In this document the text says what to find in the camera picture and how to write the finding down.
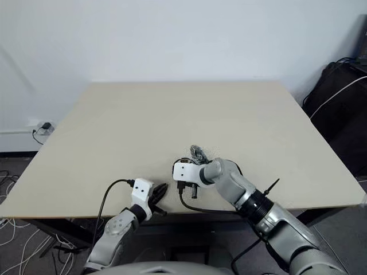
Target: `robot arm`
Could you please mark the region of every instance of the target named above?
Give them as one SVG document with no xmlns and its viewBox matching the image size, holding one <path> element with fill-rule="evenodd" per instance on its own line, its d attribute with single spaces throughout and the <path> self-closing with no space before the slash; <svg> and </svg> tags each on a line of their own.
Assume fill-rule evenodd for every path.
<svg viewBox="0 0 367 275">
<path fill-rule="evenodd" d="M 102 237 L 92 248 L 87 262 L 84 265 L 83 274 L 109 268 L 118 264 L 119 256 L 133 232 L 143 221 L 152 216 L 152 211 L 164 214 L 164 211 L 156 207 L 167 191 L 167 184 L 160 184 L 153 193 L 150 190 L 153 183 L 145 179 L 136 179 L 132 187 L 131 207 L 124 209 L 120 214 L 111 218 L 104 228 Z"/>
<path fill-rule="evenodd" d="M 176 163 L 173 176 L 175 180 L 191 181 L 200 187 L 215 186 L 249 220 L 273 258 L 291 275 L 346 274 L 338 262 L 318 249 L 319 242 L 312 232 L 257 190 L 234 162 L 217 158 L 200 166 Z"/>
</svg>

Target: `white cable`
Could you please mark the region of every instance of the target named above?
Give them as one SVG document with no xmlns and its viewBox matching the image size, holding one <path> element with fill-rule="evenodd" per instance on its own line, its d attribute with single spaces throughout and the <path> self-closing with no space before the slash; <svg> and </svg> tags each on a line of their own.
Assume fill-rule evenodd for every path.
<svg viewBox="0 0 367 275">
<path fill-rule="evenodd" d="M 0 229 L 3 229 L 8 223 L 9 223 L 9 220 L 7 219 L 6 222 L 4 223 L 4 225 L 2 227 L 0 227 Z"/>
<path fill-rule="evenodd" d="M 12 186 L 12 185 L 14 185 L 15 184 L 15 182 L 11 182 L 8 186 L 7 186 L 7 188 L 6 188 L 6 195 L 8 196 L 9 195 L 9 188 L 10 188 L 10 186 Z"/>
<path fill-rule="evenodd" d="M 56 234 L 56 239 L 57 239 L 61 244 L 66 245 L 66 246 L 67 246 L 67 247 L 69 247 L 70 249 L 73 249 L 73 248 L 74 248 L 74 245 L 73 245 L 71 242 L 69 242 L 67 239 L 65 239 L 65 238 L 64 238 L 67 242 L 63 242 L 62 240 L 60 240 L 60 238 L 58 237 L 58 235 L 57 235 L 57 234 Z M 74 263 L 74 254 L 73 254 L 73 253 L 70 253 L 70 254 L 69 254 L 69 256 L 68 256 L 68 258 L 67 258 L 67 260 L 66 260 L 66 262 L 65 262 L 65 264 L 64 264 L 64 266 L 63 266 L 63 269 L 61 270 L 61 272 L 60 272 L 60 274 L 59 274 L 59 275 L 62 275 L 62 274 L 63 274 L 63 272 L 64 272 L 65 268 L 67 267 L 67 264 L 68 264 L 68 262 L 69 262 L 70 258 L 71 258 L 71 264 L 70 264 L 70 266 L 69 266 L 68 271 L 67 271 L 64 275 L 68 275 L 68 273 L 69 273 L 69 272 L 70 272 L 70 270 L 72 269 L 72 267 L 73 267 L 73 263 Z"/>
<path fill-rule="evenodd" d="M 3 246 L 3 245 L 6 245 L 7 243 L 11 242 L 13 239 L 14 239 L 14 236 L 15 236 L 15 226 L 13 226 L 13 236 L 10 240 L 6 241 L 6 242 L 3 242 L 3 243 L 0 243 L 0 246 Z"/>
<path fill-rule="evenodd" d="M 13 176 L 0 176 L 0 178 L 13 178 L 13 177 L 17 177 L 17 178 L 19 178 L 19 176 L 18 175 L 13 175 Z"/>
<path fill-rule="evenodd" d="M 31 259 L 34 255 L 36 255 L 42 248 L 44 248 L 44 246 L 48 243 L 48 241 L 51 239 L 50 236 L 46 237 L 46 239 L 44 241 L 46 241 L 39 249 L 35 250 L 31 256 L 29 256 L 27 259 L 25 259 L 24 261 L 20 262 L 19 264 L 16 264 L 8 269 L 6 269 L 4 272 L 2 272 L 0 275 L 4 275 L 6 272 L 12 270 L 13 268 L 16 268 L 17 266 L 23 264 L 24 262 L 28 261 L 29 259 Z"/>
<path fill-rule="evenodd" d="M 65 264 L 64 264 L 64 266 L 63 266 L 63 269 L 61 270 L 61 272 L 60 272 L 60 274 L 59 274 L 59 275 L 63 275 L 63 272 L 64 272 L 65 268 L 67 267 L 67 264 L 69 263 L 69 260 L 70 260 L 71 256 L 73 256 L 73 253 L 70 253 L 70 254 L 69 254 L 69 256 L 68 256 L 68 258 L 67 258 L 67 261 L 65 262 Z"/>
<path fill-rule="evenodd" d="M 67 242 L 63 242 L 62 240 L 60 240 L 59 239 L 59 237 L 58 237 L 58 235 L 56 234 L 55 235 L 56 236 L 56 238 L 57 238 L 57 240 L 58 240 L 58 242 L 59 243 L 62 243 L 63 245 L 67 245 L 67 246 L 74 246 L 71 242 L 69 242 L 67 239 L 65 239 Z"/>
<path fill-rule="evenodd" d="M 44 239 L 44 240 L 43 240 L 43 241 L 42 241 L 42 242 L 37 246 L 37 248 L 36 248 L 34 251 L 36 251 L 38 248 L 40 248 L 40 246 L 41 246 L 41 245 L 43 245 L 45 241 L 46 241 L 46 242 L 48 242 L 50 239 L 51 239 L 51 237 L 50 237 L 49 239 L 47 239 L 47 238 L 46 238 L 46 239 Z M 23 267 L 22 275 L 24 274 L 25 269 L 26 269 L 27 264 L 29 263 L 29 261 L 30 261 L 30 259 L 24 263 L 24 267 Z"/>
<path fill-rule="evenodd" d="M 72 253 L 72 255 L 71 255 L 71 264 L 69 266 L 68 271 L 65 273 L 65 275 L 69 274 L 70 270 L 73 268 L 73 264 L 74 264 L 74 253 Z"/>
<path fill-rule="evenodd" d="M 335 257 L 338 259 L 339 263 L 343 266 L 345 272 L 347 274 L 349 274 L 347 268 L 345 267 L 345 265 L 343 264 L 343 262 L 340 260 L 340 258 L 338 257 L 338 255 L 336 254 L 336 252 L 334 251 L 334 249 L 331 247 L 331 245 L 327 242 L 327 240 L 324 238 L 324 236 L 321 234 L 321 232 L 316 228 L 316 226 L 314 225 L 313 228 L 316 230 L 316 232 L 319 234 L 319 236 L 323 239 L 323 241 L 327 244 L 327 246 L 330 248 L 330 250 L 334 253 Z"/>
<path fill-rule="evenodd" d="M 34 235 L 36 235 L 38 232 L 40 232 L 39 229 L 37 229 L 28 239 L 27 241 L 25 242 L 24 244 L 24 247 L 23 247 L 23 252 L 22 252 L 22 258 L 21 258 L 21 264 L 20 264 L 20 267 L 19 267 L 19 275 L 21 275 L 21 271 L 22 271 L 22 261 L 23 261 L 23 258 L 24 258 L 24 252 L 25 252 L 25 248 L 28 244 L 28 242 L 30 241 L 30 239 L 33 238 Z"/>
<path fill-rule="evenodd" d="M 16 228 L 24 228 L 24 227 L 27 227 L 27 226 L 30 225 L 30 223 L 27 223 L 26 225 L 17 225 L 16 222 L 15 222 L 15 219 L 13 219 L 13 221 L 14 221 L 14 223 L 12 223 L 10 221 L 10 224 L 13 225 L 13 226 L 15 226 Z"/>
<path fill-rule="evenodd" d="M 352 86 L 354 83 L 367 78 L 367 76 L 362 76 L 354 81 L 352 81 L 351 83 L 349 83 L 347 86 L 345 86 L 344 88 L 341 88 L 338 92 L 336 92 L 333 96 L 329 97 L 328 100 L 326 100 L 324 103 L 322 103 L 319 108 L 316 109 L 316 111 L 310 116 L 310 119 L 312 119 L 314 117 L 314 115 L 321 109 L 321 107 L 323 107 L 326 103 L 328 103 L 331 99 L 333 99 L 334 97 L 336 97 L 338 94 L 340 94 L 342 91 L 344 91 L 346 88 Z"/>
</svg>

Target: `wall outlet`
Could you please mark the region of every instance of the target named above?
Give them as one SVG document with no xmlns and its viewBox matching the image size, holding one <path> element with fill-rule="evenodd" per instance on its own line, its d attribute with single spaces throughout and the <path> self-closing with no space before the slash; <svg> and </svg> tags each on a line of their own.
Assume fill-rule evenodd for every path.
<svg viewBox="0 0 367 275">
<path fill-rule="evenodd" d="M 50 128 L 48 129 L 43 129 L 42 126 L 45 124 L 45 123 L 50 123 L 51 126 Z M 37 132 L 37 135 L 40 135 L 40 136 L 49 136 L 52 134 L 52 132 L 55 130 L 55 127 L 56 127 L 56 124 L 53 122 L 53 121 L 50 121 L 50 120 L 43 120 L 43 121 L 40 121 L 38 124 L 37 124 L 37 127 L 35 130 L 38 130 Z"/>
</svg>

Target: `wooden tabletop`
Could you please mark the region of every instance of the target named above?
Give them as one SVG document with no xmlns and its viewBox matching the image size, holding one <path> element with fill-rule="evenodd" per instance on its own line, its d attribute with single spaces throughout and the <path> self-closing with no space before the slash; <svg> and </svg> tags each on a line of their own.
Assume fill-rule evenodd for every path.
<svg viewBox="0 0 367 275">
<path fill-rule="evenodd" d="M 0 217 L 95 217 L 116 179 L 167 182 L 160 203 L 188 212 L 171 177 L 192 144 L 209 158 L 236 162 L 260 191 L 288 209 L 357 205 L 365 195 L 351 173 L 277 82 L 92 84 L 57 126 L 0 205 Z M 215 188 L 187 203 L 233 209 Z M 103 214 L 130 206 L 131 187 L 115 186 Z"/>
</svg>

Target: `table leg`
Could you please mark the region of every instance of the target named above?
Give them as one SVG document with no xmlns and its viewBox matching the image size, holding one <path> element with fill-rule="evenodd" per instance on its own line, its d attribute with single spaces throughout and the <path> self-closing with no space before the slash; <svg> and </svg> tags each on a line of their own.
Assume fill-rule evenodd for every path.
<svg viewBox="0 0 367 275">
<path fill-rule="evenodd" d="M 64 237 L 77 246 L 92 246 L 92 232 L 67 219 L 24 219 L 49 235 Z"/>
<path fill-rule="evenodd" d="M 42 251 L 42 253 L 40 254 L 40 258 L 43 258 L 48 251 L 50 251 L 53 246 L 57 243 L 57 239 L 54 238 L 53 241 L 44 249 L 44 251 Z"/>
</svg>

